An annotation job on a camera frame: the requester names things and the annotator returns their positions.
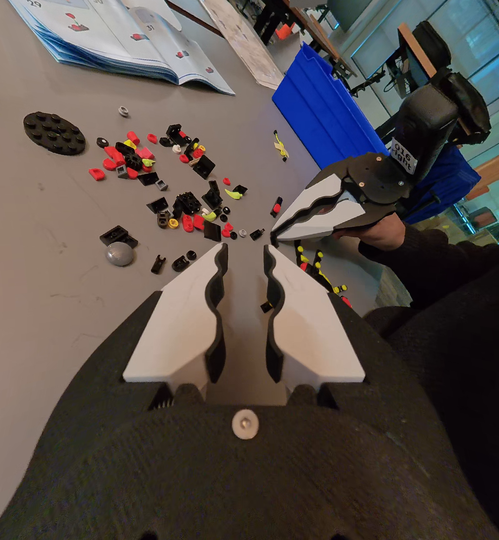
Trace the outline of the yellow black lego spider model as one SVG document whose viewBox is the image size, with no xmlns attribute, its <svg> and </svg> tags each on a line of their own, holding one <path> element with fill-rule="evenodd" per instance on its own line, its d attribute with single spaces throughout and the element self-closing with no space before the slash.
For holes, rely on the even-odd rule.
<svg viewBox="0 0 499 540">
<path fill-rule="evenodd" d="M 307 275 L 313 278 L 317 283 L 324 287 L 327 292 L 337 295 L 348 307 L 352 308 L 352 304 L 345 296 L 347 292 L 346 285 L 333 286 L 331 281 L 322 272 L 322 259 L 324 257 L 322 250 L 317 249 L 313 261 L 307 257 L 301 240 L 294 241 L 294 249 L 296 252 L 296 264 Z"/>
</svg>

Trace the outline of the person's right forearm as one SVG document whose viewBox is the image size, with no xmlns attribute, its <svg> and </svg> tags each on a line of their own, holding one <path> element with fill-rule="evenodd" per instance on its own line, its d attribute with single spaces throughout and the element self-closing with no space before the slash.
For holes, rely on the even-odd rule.
<svg viewBox="0 0 499 540">
<path fill-rule="evenodd" d="M 406 225 L 402 244 L 385 251 L 360 240 L 359 252 L 389 267 L 416 308 L 425 308 L 469 283 L 494 274 L 499 279 L 499 245 L 450 244 L 442 231 Z"/>
</svg>

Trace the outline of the round black lego plate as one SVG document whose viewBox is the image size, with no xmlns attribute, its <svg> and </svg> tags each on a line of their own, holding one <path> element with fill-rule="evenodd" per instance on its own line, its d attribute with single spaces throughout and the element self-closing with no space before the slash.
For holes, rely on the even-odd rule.
<svg viewBox="0 0 499 540">
<path fill-rule="evenodd" d="M 34 144 L 60 156 L 78 156 L 86 149 L 82 131 L 56 114 L 30 113 L 23 118 L 23 129 Z"/>
</svg>

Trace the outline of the person's right hand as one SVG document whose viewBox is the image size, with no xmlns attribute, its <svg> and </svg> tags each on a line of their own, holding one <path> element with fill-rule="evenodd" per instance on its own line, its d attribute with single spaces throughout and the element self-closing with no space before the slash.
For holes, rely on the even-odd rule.
<svg viewBox="0 0 499 540">
<path fill-rule="evenodd" d="M 381 251 L 393 251 L 402 246 L 406 236 L 406 225 L 396 213 L 392 213 L 374 225 L 338 230 L 335 239 L 349 237 Z"/>
</svg>

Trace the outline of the pile of loose lego pieces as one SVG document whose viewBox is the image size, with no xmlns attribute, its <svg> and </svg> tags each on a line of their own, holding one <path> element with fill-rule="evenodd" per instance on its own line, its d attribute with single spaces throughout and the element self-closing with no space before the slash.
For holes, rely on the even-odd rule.
<svg viewBox="0 0 499 540">
<path fill-rule="evenodd" d="M 212 172 L 214 165 L 205 155 L 204 145 L 199 138 L 188 136 L 180 124 L 169 125 L 161 138 L 148 133 L 147 140 L 170 147 L 182 163 L 190 165 L 204 179 Z M 96 144 L 104 150 L 107 158 L 103 161 L 103 169 L 91 168 L 90 175 L 94 180 L 102 181 L 106 178 L 105 171 L 116 172 L 119 179 L 138 180 L 145 187 L 154 185 L 160 192 L 168 191 L 169 185 L 154 171 L 154 154 L 147 147 L 139 147 L 140 142 L 134 131 L 127 132 L 126 139 L 114 145 L 110 145 L 104 137 L 98 137 Z M 206 239 L 213 241 L 246 236 L 244 230 L 237 233 L 229 222 L 231 209 L 224 206 L 219 186 L 214 180 L 209 182 L 209 189 L 201 198 L 186 191 L 177 194 L 172 205 L 169 205 L 166 197 L 160 197 L 147 204 L 147 208 L 155 215 L 157 225 L 162 230 L 182 227 L 188 233 L 200 231 Z"/>
</svg>

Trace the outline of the grey lego dome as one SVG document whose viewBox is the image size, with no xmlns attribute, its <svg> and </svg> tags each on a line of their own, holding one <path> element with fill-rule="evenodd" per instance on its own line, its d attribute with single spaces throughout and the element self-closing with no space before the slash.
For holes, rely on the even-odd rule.
<svg viewBox="0 0 499 540">
<path fill-rule="evenodd" d="M 106 246 L 104 256 L 109 264 L 125 267 L 133 263 L 134 253 L 134 249 L 130 245 L 122 241 L 116 241 Z"/>
</svg>

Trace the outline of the person's black knit sweater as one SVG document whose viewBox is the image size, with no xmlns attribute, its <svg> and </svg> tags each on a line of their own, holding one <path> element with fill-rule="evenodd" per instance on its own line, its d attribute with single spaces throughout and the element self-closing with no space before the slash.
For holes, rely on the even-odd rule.
<svg viewBox="0 0 499 540">
<path fill-rule="evenodd" d="M 499 266 L 425 309 L 365 320 L 416 376 L 499 530 Z"/>
</svg>

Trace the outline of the blue plastic bin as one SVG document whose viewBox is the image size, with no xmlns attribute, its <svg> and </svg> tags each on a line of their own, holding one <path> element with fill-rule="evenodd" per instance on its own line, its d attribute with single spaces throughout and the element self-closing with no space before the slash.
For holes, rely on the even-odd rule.
<svg viewBox="0 0 499 540">
<path fill-rule="evenodd" d="M 388 151 L 332 66 L 303 44 L 272 101 L 315 163 L 324 169 L 349 157 Z"/>
<path fill-rule="evenodd" d="M 457 146 L 445 145 L 426 177 L 402 203 L 402 221 L 414 225 L 437 216 L 463 199 L 480 180 Z"/>
</svg>

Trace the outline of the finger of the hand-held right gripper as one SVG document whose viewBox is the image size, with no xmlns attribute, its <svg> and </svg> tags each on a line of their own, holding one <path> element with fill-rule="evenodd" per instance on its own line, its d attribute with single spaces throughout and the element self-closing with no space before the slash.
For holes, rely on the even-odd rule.
<svg viewBox="0 0 499 540">
<path fill-rule="evenodd" d="M 278 241 L 291 241 L 324 237 L 340 225 L 365 215 L 361 204 L 343 198 L 328 212 L 317 211 L 311 216 L 297 218 L 292 224 L 283 224 L 275 232 Z"/>
<path fill-rule="evenodd" d="M 283 233 L 303 219 L 310 218 L 321 208 L 334 206 L 343 192 L 342 180 L 335 174 L 304 189 L 272 228 L 272 233 Z"/>
</svg>

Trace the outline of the clear plastic bag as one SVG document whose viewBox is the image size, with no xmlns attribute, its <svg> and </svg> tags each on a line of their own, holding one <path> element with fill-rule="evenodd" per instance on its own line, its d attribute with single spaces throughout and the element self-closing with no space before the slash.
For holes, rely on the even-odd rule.
<svg viewBox="0 0 499 540">
<path fill-rule="evenodd" d="M 256 82 L 277 90 L 283 74 L 246 18 L 229 1 L 200 1 L 200 4 Z"/>
</svg>

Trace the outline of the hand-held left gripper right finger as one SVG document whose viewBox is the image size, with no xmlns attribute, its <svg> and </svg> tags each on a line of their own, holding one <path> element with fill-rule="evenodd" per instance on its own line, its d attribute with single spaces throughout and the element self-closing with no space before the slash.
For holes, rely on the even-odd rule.
<svg viewBox="0 0 499 540">
<path fill-rule="evenodd" d="M 263 250 L 267 301 L 266 368 L 289 391 L 325 383 L 361 383 L 364 368 L 339 316 L 352 310 L 272 245 Z"/>
</svg>

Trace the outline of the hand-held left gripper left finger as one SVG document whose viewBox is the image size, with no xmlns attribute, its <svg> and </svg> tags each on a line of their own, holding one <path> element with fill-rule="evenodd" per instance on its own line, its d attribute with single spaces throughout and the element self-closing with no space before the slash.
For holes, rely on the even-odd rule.
<svg viewBox="0 0 499 540">
<path fill-rule="evenodd" d="M 123 372 L 125 382 L 207 388 L 219 381 L 226 346 L 218 304 L 227 269 L 228 245 L 218 243 L 160 290 Z"/>
</svg>

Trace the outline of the lego instruction booklet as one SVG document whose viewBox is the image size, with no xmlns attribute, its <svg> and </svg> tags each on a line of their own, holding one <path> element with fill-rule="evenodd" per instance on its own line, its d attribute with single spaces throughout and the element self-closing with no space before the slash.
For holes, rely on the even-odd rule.
<svg viewBox="0 0 499 540">
<path fill-rule="evenodd" d="M 165 1 L 10 1 L 53 58 L 175 85 L 202 83 L 234 96 Z"/>
</svg>

